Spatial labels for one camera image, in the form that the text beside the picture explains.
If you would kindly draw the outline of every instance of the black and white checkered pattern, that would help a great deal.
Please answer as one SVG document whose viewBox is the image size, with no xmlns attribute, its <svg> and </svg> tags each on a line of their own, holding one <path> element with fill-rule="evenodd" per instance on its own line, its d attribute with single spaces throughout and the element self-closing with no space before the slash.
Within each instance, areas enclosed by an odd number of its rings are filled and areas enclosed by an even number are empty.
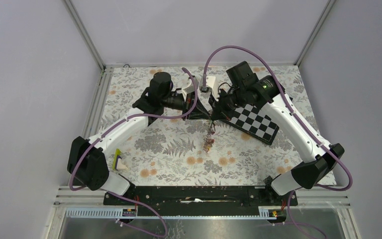
<svg viewBox="0 0 382 239">
<path fill-rule="evenodd" d="M 251 105 L 237 108 L 231 121 L 224 122 L 268 145 L 273 143 L 279 130 L 270 117 Z"/>
</svg>

